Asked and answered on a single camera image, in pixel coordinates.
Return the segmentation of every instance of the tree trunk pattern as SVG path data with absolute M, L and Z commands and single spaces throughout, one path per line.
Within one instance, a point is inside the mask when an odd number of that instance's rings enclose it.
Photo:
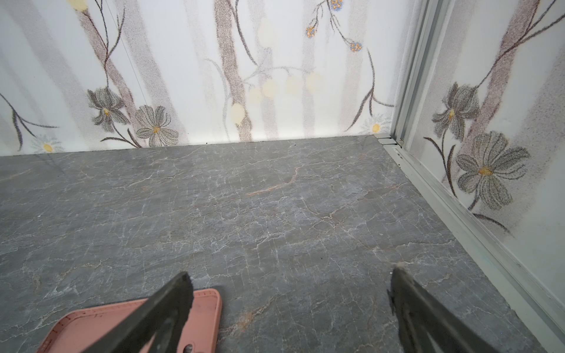
M 232 95 L 232 105 L 235 103 L 241 104 L 245 110 L 244 119 L 240 125 L 237 125 L 237 130 L 241 141 L 250 142 L 253 140 L 251 138 L 252 126 L 247 108 L 245 107 L 245 88 L 237 68 L 237 57 L 232 37 L 232 12 L 227 0 L 214 1 L 214 17 L 216 20 L 216 35 L 220 47 L 221 66 Z
M 261 24 L 261 18 L 263 18 L 265 14 L 265 4 L 263 3 L 263 0 L 250 0 L 247 4 L 251 14 L 251 20 L 253 21 L 253 30 L 257 33 Z M 273 51 L 271 49 L 262 49 L 259 43 L 259 36 L 254 37 L 257 51 L 262 52 L 261 56 L 256 58 L 257 63 L 265 69 L 272 67 Z M 265 75 L 259 75 L 259 87 L 263 86 L 266 80 L 267 78 Z M 273 101 L 273 98 L 263 98 L 261 101 L 261 116 L 263 117 L 263 125 L 267 139 L 278 140 L 279 128 L 277 126 L 275 102 Z
M 368 0 L 357 0 L 350 2 L 351 11 L 349 12 L 349 32 L 346 37 L 351 38 L 354 41 L 361 42 L 365 44 L 365 32 L 367 31 L 367 16 L 368 16 Z M 339 45 L 344 45 L 341 43 L 341 38 L 338 35 L 333 36 L 331 39 L 337 42 L 340 41 Z M 361 70 L 363 68 L 363 61 L 367 58 L 367 46 L 363 48 L 363 51 L 352 52 L 349 46 L 346 45 L 347 49 L 347 62 L 345 64 L 345 81 L 342 88 L 341 94 L 341 112 L 337 121 L 337 127 L 340 131 L 345 131 L 355 118 L 355 113 L 359 109 L 360 99 L 357 97 L 357 92 L 359 91 L 359 82 L 361 80 Z M 368 60 L 365 61 L 366 68 L 368 68 L 367 75 L 371 75 L 371 66 Z
M 302 6 L 302 28 L 304 30 L 306 30 L 306 27 L 312 20 L 312 9 L 316 6 L 316 2 L 316 0 L 304 1 Z M 314 70 L 314 56 L 314 43 L 304 33 L 302 37 L 302 69 L 307 72 Z M 302 74 L 304 83 L 304 88 L 302 89 L 302 128 L 304 130 L 304 137 L 309 138 L 314 137 L 316 116 L 314 114 L 314 96 L 306 89 L 307 75 L 306 72 Z
M 226 139 L 228 136 L 224 134 L 222 123 L 218 119 L 212 119 L 221 114 L 221 109 L 218 109 L 216 102 L 216 94 L 214 92 L 214 80 L 217 80 L 217 73 L 213 70 L 212 63 L 206 61 L 208 48 L 204 40 L 204 34 L 200 25 L 200 18 L 198 16 L 198 0 L 187 0 L 184 3 L 186 18 L 188 19 L 188 27 L 192 34 L 192 44 L 194 52 L 198 57 L 198 70 L 201 75 L 201 84 L 204 91 L 206 106 L 208 107 L 210 125 L 213 125 L 213 130 L 217 138 Z
M 82 26 L 86 36 L 88 37 L 88 41 L 94 50 L 94 53 L 100 64 L 104 66 L 104 60 L 106 59 L 106 48 L 104 47 L 104 43 L 98 36 L 96 27 L 90 22 L 88 16 L 90 15 L 89 10 L 86 10 L 84 13 L 77 12 L 77 16 L 79 17 L 80 25 Z M 125 112 L 128 114 L 129 121 L 133 124 L 135 130 L 137 130 L 140 126 L 135 119 L 137 107 L 133 101 L 132 92 L 129 90 L 128 86 L 125 84 L 124 77 L 115 67 L 112 59 L 108 59 L 106 63 L 106 71 L 108 72 L 108 78 L 112 80 L 116 88 L 118 89 L 118 94 L 120 95 L 121 99 L 124 101 L 125 104 Z
M 510 23 L 508 24 L 508 29 L 502 37 L 502 42 L 500 43 L 500 49 L 498 50 L 497 56 L 493 58 L 493 61 L 498 58 L 502 53 L 504 53 L 509 47 L 511 47 L 516 41 L 528 30 L 531 22 L 531 18 L 536 11 L 539 4 L 539 0 L 521 0 L 518 4 Z M 461 143 L 461 147 L 457 154 L 469 154 L 471 146 L 473 145 L 473 140 L 475 137 L 486 130 L 486 126 L 489 124 L 491 119 L 496 114 L 500 104 L 502 103 L 502 96 L 508 85 L 508 80 L 510 78 L 510 73 L 512 72 L 512 64 L 514 62 L 514 56 L 516 55 L 518 48 L 509 51 L 494 67 L 492 73 L 490 74 L 490 81 L 486 92 L 486 97 L 481 106 L 481 111 L 477 117 L 477 120 L 471 123 L 471 127 L 465 139 Z M 459 166 L 454 163 L 452 175 L 457 176 L 460 172 Z M 444 177 L 444 184 L 447 185 L 447 178 Z
M 175 106 L 171 102 L 167 85 L 161 75 L 161 70 L 153 57 L 145 22 L 140 13 L 137 0 L 116 0 L 118 11 L 125 9 L 125 22 L 122 35 L 132 54 L 131 58 L 135 62 L 137 70 L 141 75 L 141 80 L 145 82 L 145 88 L 151 97 L 151 105 L 163 106 L 171 117 L 169 128 L 179 132 L 179 145 L 188 144 L 188 135 L 184 125 L 180 122 Z

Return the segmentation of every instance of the pink plastic mat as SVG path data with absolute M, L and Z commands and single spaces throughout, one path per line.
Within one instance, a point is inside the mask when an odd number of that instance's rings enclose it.
M 60 319 L 44 339 L 37 353 L 80 353 L 116 327 L 145 300 L 103 305 L 75 310 Z M 216 350 L 220 324 L 221 297 L 215 289 L 194 291 L 194 301 L 188 321 L 182 329 L 178 353 L 188 344 L 195 353 Z M 146 353 L 149 345 L 140 352 Z

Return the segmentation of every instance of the branch pattern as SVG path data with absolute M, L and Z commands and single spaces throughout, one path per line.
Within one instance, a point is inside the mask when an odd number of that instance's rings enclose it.
M 384 103 L 384 102 L 381 102 L 380 100 L 378 100 L 377 98 L 375 98 L 375 66 L 373 65 L 373 59 L 371 57 L 371 53 L 368 50 L 367 50 L 367 54 L 369 55 L 369 62 L 371 64 L 371 71 L 373 73 L 373 85 L 371 86 L 371 89 L 369 90 L 369 92 L 367 92 L 367 94 L 365 95 L 365 97 L 361 101 L 359 109 L 357 110 L 357 114 L 355 114 L 355 117 L 353 118 L 351 125 L 349 125 L 349 127 L 345 131 L 348 131 L 349 129 L 351 129 L 351 127 L 353 127 L 353 125 L 355 125 L 357 120 L 359 120 L 359 117 L 361 116 L 361 113 L 363 112 L 363 108 L 365 107 L 365 103 L 367 101 L 369 101 L 369 114 L 371 116 L 373 116 L 373 101 L 375 101 L 376 103 L 383 105 L 385 107 L 394 107 L 393 104 Z
M 210 63 L 212 63 L 212 65 L 214 65 L 214 67 L 216 68 L 216 71 L 218 72 L 218 75 L 221 78 L 222 87 L 224 89 L 224 105 L 223 105 L 223 108 L 222 108 L 222 122 L 223 122 L 223 125 L 224 125 L 225 135 L 227 136 L 228 140 L 230 141 L 228 126 L 227 126 L 227 115 L 228 115 L 229 100 L 231 99 L 232 94 L 229 92 L 227 79 L 226 79 L 223 71 L 221 70 L 220 66 L 215 61 L 213 61 L 212 59 L 206 59 L 206 60 L 209 61 Z M 290 70 L 296 70 L 296 71 L 301 71 L 301 72 L 304 72 L 304 73 L 310 73 L 310 71 L 299 68 L 299 67 L 275 66 L 275 67 L 269 67 L 269 68 L 262 68 L 262 66 L 259 65 L 255 69 L 255 71 L 253 71 L 248 77 L 246 77 L 242 80 L 242 83 L 246 84 L 250 87 L 254 87 L 254 85 L 249 82 L 253 77 L 256 77 L 256 76 L 259 76 L 259 75 L 265 75 L 266 77 L 268 77 L 270 79 L 271 75 L 269 75 L 269 72 L 274 71 L 274 70 L 278 70 L 278 69 L 286 71 L 286 73 L 289 74 L 289 75 L 290 75 Z
M 98 88 L 95 91 L 87 90 L 87 93 L 91 108 L 98 110 L 98 116 L 92 119 L 94 125 L 100 125 L 106 132 L 115 132 L 119 137 L 105 137 L 101 139 L 101 142 L 120 141 L 125 142 L 135 148 L 142 148 L 141 144 L 134 137 L 134 134 L 130 130 L 130 127 L 126 128 L 127 134 L 122 134 L 122 132 L 120 132 L 120 130 L 118 130 L 116 126 L 116 123 L 131 125 L 131 120 L 136 119 L 140 126 L 142 126 L 141 128 L 137 129 L 137 131 L 135 131 L 137 138 L 148 139 L 148 144 L 150 147 L 175 145 L 178 142 L 179 133 L 166 127 L 171 122 L 171 119 L 165 112 L 164 107 L 159 106 L 156 110 L 153 110 L 152 107 L 142 106 L 138 108 L 137 111 L 128 110 L 130 115 L 129 118 L 127 118 L 121 112 L 121 109 L 124 107 L 125 103 L 122 97 L 120 97 L 110 89 L 108 64 L 110 61 L 110 56 L 120 43 L 121 34 L 125 23 L 125 9 L 121 14 L 121 18 L 120 16 L 116 16 L 115 24 L 118 33 L 116 35 L 116 38 L 112 42 L 110 42 L 110 36 L 108 35 L 108 27 L 104 13 L 104 0 L 94 1 L 96 3 L 96 6 L 98 7 L 98 11 L 102 19 L 102 24 L 104 27 L 103 35 L 101 34 L 101 31 L 94 25 L 94 21 L 90 16 L 88 7 L 86 5 L 79 8 L 75 7 L 75 10 L 88 19 L 88 22 L 92 25 L 92 28 L 85 30 L 95 33 L 95 36 L 100 39 L 100 43 L 104 51 L 104 53 L 98 55 L 98 58 L 101 61 L 102 68 L 106 75 L 106 86 L 103 88 Z
M 551 7 L 553 6 L 553 4 L 555 3 L 556 0 L 553 0 L 551 2 L 551 4 L 548 5 L 547 9 L 540 15 L 540 17 L 534 22 L 533 18 L 536 16 L 536 12 L 534 12 L 532 14 L 532 17 L 530 19 L 530 24 L 528 29 L 525 31 L 525 33 L 514 43 L 512 44 L 508 49 L 506 49 L 502 54 L 500 54 L 495 60 L 494 63 L 492 64 L 492 66 L 490 67 L 490 70 L 486 73 L 485 77 L 479 82 L 479 84 L 477 85 L 477 87 L 481 86 L 487 79 L 487 77 L 489 77 L 489 75 L 493 72 L 494 67 L 498 64 L 498 62 L 508 53 L 510 53 L 511 51 L 513 51 L 514 49 L 516 49 L 518 46 L 526 43 L 527 41 L 529 41 L 530 39 L 540 35 L 541 33 L 545 32 L 546 30 L 550 29 L 551 27 L 553 27 L 554 25 L 558 24 L 559 22 L 561 22 L 564 18 L 565 18 L 565 14 L 562 14 L 560 17 L 558 17 L 556 20 L 554 20 L 553 22 L 551 22 L 549 25 L 541 28 L 540 30 L 535 31 L 534 33 L 530 34 L 532 32 L 532 30 L 540 23 L 540 21 L 545 17 L 545 15 L 549 12 L 549 10 L 551 9 Z
M 249 60 L 251 60 L 251 62 L 254 63 L 257 66 L 257 62 L 255 61 L 255 59 L 253 59 L 253 56 L 251 55 L 251 51 L 249 51 L 249 47 L 247 46 L 247 43 L 245 42 L 244 34 L 241 32 L 240 17 L 237 13 L 237 5 L 239 4 L 240 0 L 236 0 L 235 6 L 232 6 L 232 3 L 230 2 L 230 0 L 226 0 L 226 1 L 229 4 L 229 8 L 232 10 L 233 19 L 236 21 L 237 33 L 240 35 L 240 40 L 241 40 L 241 43 L 243 44 L 243 46 L 245 48 L 245 52 L 247 53 Z
M 18 112 L 16 111 L 16 108 L 14 108 L 14 106 L 8 101 L 8 99 L 2 94 L 0 93 L 0 97 L 2 97 L 2 99 L 4 99 L 4 101 L 8 104 L 8 106 L 10 106 L 10 109 L 12 109 L 12 124 L 14 125 L 14 129 L 16 130 L 16 136 L 18 137 L 18 143 L 19 143 L 19 148 L 18 151 L 21 151 L 21 148 L 23 147 L 24 144 L 24 136 L 21 133 L 21 129 L 20 129 L 20 125 L 34 138 L 39 139 L 37 135 L 35 135 L 31 129 L 26 125 L 32 125 L 32 126 L 36 126 L 36 127 L 40 127 L 40 128 L 46 128 L 46 129 L 55 129 L 57 127 L 55 126 L 51 126 L 51 125 L 42 125 L 42 124 L 36 124 L 36 123 L 32 123 L 29 120 L 26 120 L 24 118 L 22 118 L 21 115 L 18 114 Z M 44 150 L 46 152 L 53 152 L 54 151 L 54 144 L 55 143 L 48 143 L 48 144 L 44 144 Z
M 340 21 L 334 13 L 335 11 L 339 11 L 343 8 L 343 0 L 331 0 L 331 5 L 330 0 L 324 0 L 317 4 L 314 7 L 313 11 L 313 13 L 315 14 L 314 18 L 310 21 L 308 27 L 306 27 L 306 36 L 308 38 L 312 38 L 314 35 L 316 35 L 316 32 L 318 31 L 318 25 L 320 24 L 319 19 L 324 17 L 324 5 L 328 8 L 327 11 L 329 13 L 329 24 L 332 27 L 333 32 L 335 33 L 337 31 L 337 33 L 339 33 L 341 39 L 351 51 L 361 51 L 363 45 L 360 42 L 354 41 L 353 39 L 344 36 L 343 32 L 341 32 Z
M 451 158 L 453 157 L 453 150 L 455 149 L 455 145 L 453 145 L 451 147 L 451 150 L 449 151 L 449 156 L 447 157 L 447 160 L 445 159 L 445 152 L 444 152 L 444 141 L 445 141 L 445 133 L 441 138 L 441 148 L 437 145 L 437 143 L 429 138 L 429 137 L 424 137 L 424 139 L 428 140 L 429 142 L 431 142 L 433 144 L 433 146 L 436 148 L 436 150 L 438 151 L 438 153 L 441 155 L 441 160 L 444 166 L 444 171 L 445 171 L 445 175 L 447 175 L 447 181 L 449 183 L 449 187 L 451 188 L 451 192 L 453 193 L 453 196 L 455 196 L 455 198 L 457 198 L 457 194 L 455 193 L 455 189 L 453 188 L 453 182 L 451 181 Z

